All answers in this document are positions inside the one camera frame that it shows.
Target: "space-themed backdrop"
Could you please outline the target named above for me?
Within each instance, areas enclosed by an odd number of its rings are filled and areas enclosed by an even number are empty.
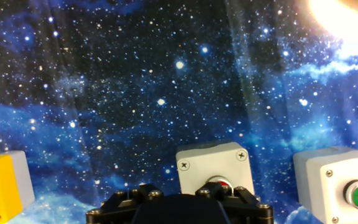
[[[320,223],[298,203],[292,155],[358,149],[358,13],[336,0],[0,0],[0,152],[25,151],[36,196],[10,224],[84,223],[141,183],[177,194],[176,148],[223,138],[248,150],[276,223]]]

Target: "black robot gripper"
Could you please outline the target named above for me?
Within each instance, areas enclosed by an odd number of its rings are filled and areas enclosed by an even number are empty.
[[[117,191],[86,213],[87,224],[215,223],[273,224],[273,207],[247,189],[208,182],[195,195],[164,196],[152,184]]]

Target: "bright light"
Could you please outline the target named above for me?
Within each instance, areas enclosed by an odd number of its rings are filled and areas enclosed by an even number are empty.
[[[339,55],[358,55],[358,12],[338,0],[310,0],[315,19],[332,35],[343,39]]]
[[[162,106],[162,105],[165,104],[165,100],[159,99],[159,100],[157,101],[157,103],[158,103],[158,105]]]
[[[183,62],[177,62],[177,68],[182,69],[185,64]]]
[[[306,106],[308,104],[308,101],[304,99],[300,99],[299,102],[302,104],[302,106]]]

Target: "screw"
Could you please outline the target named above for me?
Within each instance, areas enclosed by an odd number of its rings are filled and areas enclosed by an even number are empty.
[[[100,208],[94,208],[86,212],[87,215],[99,215],[102,214],[102,210]]]
[[[150,191],[149,196],[151,196],[151,197],[158,197],[158,196],[160,196],[161,194],[162,194],[161,190],[152,190],[152,191]]]
[[[247,159],[247,151],[244,149],[238,150],[236,153],[236,158],[240,162],[245,161]]]
[[[256,204],[256,206],[257,206],[258,208],[264,208],[264,209],[270,208],[270,205],[269,205],[269,204],[267,204],[267,203],[262,203],[262,202],[258,202],[258,203]]]
[[[211,191],[207,188],[202,188],[202,189],[199,189],[198,193],[206,195],[206,194],[211,193]]]
[[[332,170],[327,170],[326,175],[327,177],[332,177],[334,172]]]
[[[339,223],[339,218],[338,218],[338,217],[334,217],[334,218],[333,218],[333,223]]]
[[[190,168],[190,163],[186,159],[179,160],[178,167],[182,171],[186,171]]]

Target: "red button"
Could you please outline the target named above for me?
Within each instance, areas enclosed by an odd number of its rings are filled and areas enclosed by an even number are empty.
[[[222,186],[229,186],[229,184],[223,182],[223,181],[219,181],[219,183],[221,183]]]

